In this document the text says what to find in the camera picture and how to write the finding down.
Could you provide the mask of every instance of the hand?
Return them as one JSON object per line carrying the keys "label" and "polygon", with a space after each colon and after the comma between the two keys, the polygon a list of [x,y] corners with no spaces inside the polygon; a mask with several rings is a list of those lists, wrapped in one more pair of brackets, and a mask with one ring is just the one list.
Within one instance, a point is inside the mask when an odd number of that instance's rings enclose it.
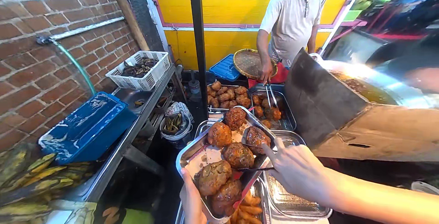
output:
{"label": "hand", "polygon": [[262,75],[261,80],[263,84],[266,84],[268,80],[271,79],[271,75],[273,73],[273,66],[271,65],[271,60],[268,62],[264,62],[262,64]]}
{"label": "hand", "polygon": [[276,169],[271,170],[270,175],[289,193],[329,206],[335,186],[329,178],[328,169],[305,145],[285,148],[280,138],[276,138],[274,143],[277,146],[276,154],[266,144],[262,145]]}
{"label": "hand", "polygon": [[181,169],[183,175],[184,185],[180,191],[181,204],[184,210],[184,222],[186,224],[192,223],[207,223],[206,215],[202,211],[201,196],[197,187],[192,181],[192,177],[186,168]]}

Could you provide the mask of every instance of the blue lid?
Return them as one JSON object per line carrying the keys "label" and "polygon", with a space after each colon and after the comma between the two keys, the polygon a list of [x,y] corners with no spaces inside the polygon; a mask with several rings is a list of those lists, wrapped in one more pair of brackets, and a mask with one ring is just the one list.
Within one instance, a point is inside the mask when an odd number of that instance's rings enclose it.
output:
{"label": "blue lid", "polygon": [[218,63],[214,64],[210,69],[210,73],[215,74],[217,77],[226,79],[228,81],[236,81],[240,73],[233,64],[233,54],[229,54]]}

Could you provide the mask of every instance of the tongs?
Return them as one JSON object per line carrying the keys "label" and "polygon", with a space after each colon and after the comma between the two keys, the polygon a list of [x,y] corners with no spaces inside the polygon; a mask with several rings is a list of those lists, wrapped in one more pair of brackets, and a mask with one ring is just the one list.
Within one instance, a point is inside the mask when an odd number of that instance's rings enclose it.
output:
{"label": "tongs", "polygon": [[273,93],[273,89],[271,88],[270,80],[268,80],[267,83],[268,83],[268,87],[267,87],[267,85],[265,85],[265,90],[267,91],[268,105],[271,106],[271,103],[270,103],[270,92],[271,92],[271,96],[273,97],[274,105],[276,106],[277,109],[279,109],[279,107],[277,106],[276,97],[274,96],[274,93]]}

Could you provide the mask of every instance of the fried fritter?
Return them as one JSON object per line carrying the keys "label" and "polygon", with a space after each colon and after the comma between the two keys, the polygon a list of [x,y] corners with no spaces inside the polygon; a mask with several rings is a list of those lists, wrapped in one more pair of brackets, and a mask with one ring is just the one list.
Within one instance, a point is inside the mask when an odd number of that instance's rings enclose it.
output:
{"label": "fried fritter", "polygon": [[214,91],[219,91],[221,89],[221,83],[219,81],[216,81],[212,83],[211,88]]}
{"label": "fried fritter", "polygon": [[235,92],[233,91],[233,89],[227,89],[226,93],[230,95],[231,100],[235,98]]}
{"label": "fried fritter", "polygon": [[255,162],[251,150],[242,143],[231,143],[224,147],[222,155],[233,168],[251,168]]}
{"label": "fried fritter", "polygon": [[221,105],[219,105],[219,108],[221,108],[221,109],[228,109],[229,108],[229,104],[230,104],[230,101],[224,101],[223,103],[221,103]]}
{"label": "fried fritter", "polygon": [[230,130],[236,131],[245,122],[245,111],[240,107],[229,109],[224,117],[224,120],[230,127]]}
{"label": "fried fritter", "polygon": [[238,106],[238,103],[235,100],[231,100],[229,103],[229,109],[233,108],[234,106]]}
{"label": "fried fritter", "polygon": [[227,89],[229,89],[229,88],[227,88],[227,87],[221,87],[221,88],[219,89],[219,91],[217,92],[217,95],[221,95],[221,94],[225,93],[225,92],[227,91]]}
{"label": "fried fritter", "polygon": [[198,189],[203,196],[215,194],[223,184],[232,176],[232,168],[225,160],[220,160],[203,167],[197,173],[195,181],[198,179]]}
{"label": "fried fritter", "polygon": [[241,181],[229,179],[219,191],[212,196],[212,209],[218,216],[230,216],[235,210],[233,204],[241,199]]}
{"label": "fried fritter", "polygon": [[262,144],[267,144],[270,147],[271,140],[270,138],[258,127],[250,126],[247,131],[246,137],[247,143],[252,145],[250,146],[250,150],[254,154],[262,154],[264,155],[264,150],[262,149]]}
{"label": "fried fritter", "polygon": [[244,86],[239,86],[238,88],[235,89],[235,93],[236,94],[245,94],[245,93],[247,93],[247,88],[245,88]]}
{"label": "fried fritter", "polygon": [[236,98],[236,102],[239,105],[241,105],[241,106],[243,106],[243,107],[245,107],[247,109],[249,109],[250,105],[252,104],[252,101],[249,98],[247,98],[246,96],[244,96],[244,95],[238,96]]}
{"label": "fried fritter", "polygon": [[264,110],[262,110],[262,108],[260,106],[255,106],[255,109],[253,109],[255,111],[255,116],[260,118],[262,116],[264,116]]}
{"label": "fried fritter", "polygon": [[261,106],[264,109],[269,109],[270,108],[270,104],[268,104],[268,99],[263,99],[262,102],[261,102]]}
{"label": "fried fritter", "polygon": [[224,123],[216,122],[209,129],[207,141],[218,148],[222,148],[232,143],[232,131]]}
{"label": "fried fritter", "polygon": [[261,123],[267,126],[268,129],[271,129],[271,123],[268,120],[261,120]]}
{"label": "fried fritter", "polygon": [[257,95],[254,95],[252,97],[252,99],[253,99],[253,106],[260,106],[261,105],[261,102],[259,101],[259,97]]}
{"label": "fried fritter", "polygon": [[229,99],[230,99],[230,95],[227,93],[223,93],[222,95],[218,96],[218,100],[220,102],[228,101]]}

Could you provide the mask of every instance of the man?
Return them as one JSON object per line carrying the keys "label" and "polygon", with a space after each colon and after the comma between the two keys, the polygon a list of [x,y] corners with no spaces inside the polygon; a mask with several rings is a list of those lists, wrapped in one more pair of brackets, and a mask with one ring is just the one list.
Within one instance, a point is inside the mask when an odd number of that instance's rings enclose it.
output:
{"label": "man", "polygon": [[273,68],[270,58],[277,54],[291,65],[302,47],[314,53],[321,11],[326,0],[270,0],[256,45],[262,61],[261,80],[266,83]]}

